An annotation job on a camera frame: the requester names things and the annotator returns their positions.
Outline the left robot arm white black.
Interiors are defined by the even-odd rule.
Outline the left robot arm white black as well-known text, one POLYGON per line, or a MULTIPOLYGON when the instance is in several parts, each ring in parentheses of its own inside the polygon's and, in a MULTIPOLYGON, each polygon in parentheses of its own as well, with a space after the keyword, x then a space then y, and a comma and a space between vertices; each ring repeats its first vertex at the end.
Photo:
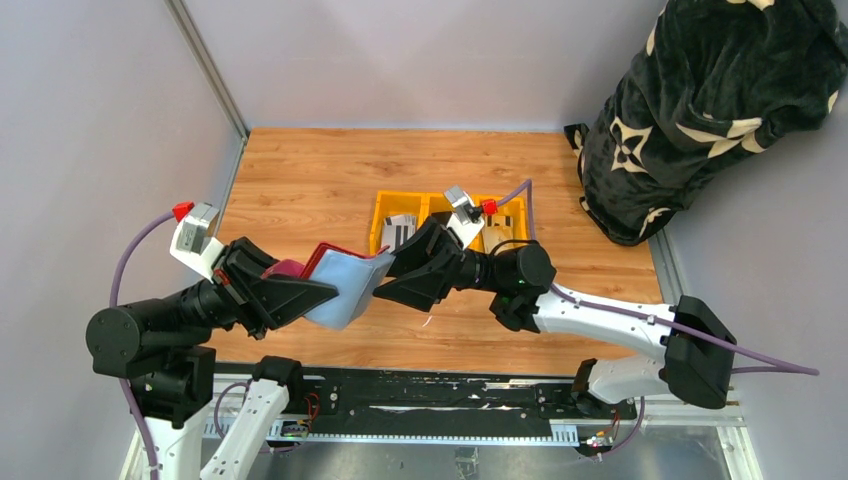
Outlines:
POLYGON ((216 352, 205 345, 212 331, 240 324, 261 339, 338 295, 332 285, 275 272, 276 262, 242 237, 201 262, 210 278, 165 298, 111 304, 90 320, 93 370, 121 380, 151 478, 244 479, 277 416, 304 405, 301 363, 263 357, 233 425, 201 461, 216 371, 216 352))

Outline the red card holder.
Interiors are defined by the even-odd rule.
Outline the red card holder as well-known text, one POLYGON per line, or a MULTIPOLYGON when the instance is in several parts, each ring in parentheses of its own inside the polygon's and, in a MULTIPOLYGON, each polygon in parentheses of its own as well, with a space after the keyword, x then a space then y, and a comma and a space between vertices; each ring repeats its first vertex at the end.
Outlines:
POLYGON ((305 264, 280 260, 268 267, 261 278, 289 277, 333 287, 333 298, 310 307, 302 317, 316 325, 342 330, 366 311, 394 260, 387 247, 375 255, 364 255, 321 242, 305 264))

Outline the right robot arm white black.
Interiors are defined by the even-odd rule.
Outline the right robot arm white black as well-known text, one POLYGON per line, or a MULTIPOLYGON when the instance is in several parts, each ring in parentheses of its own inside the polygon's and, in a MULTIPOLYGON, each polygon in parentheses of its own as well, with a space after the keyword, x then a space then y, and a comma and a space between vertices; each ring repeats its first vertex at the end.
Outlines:
POLYGON ((737 340, 703 300, 683 295, 674 304, 645 304, 568 290, 555 282, 538 241, 505 240, 478 252, 443 216, 429 217, 393 251, 376 297, 429 311, 452 290, 490 292, 490 312, 510 331, 573 334, 632 350, 628 358, 580 364, 570 393, 584 417, 650 395, 672 394, 704 409, 725 406, 737 340))

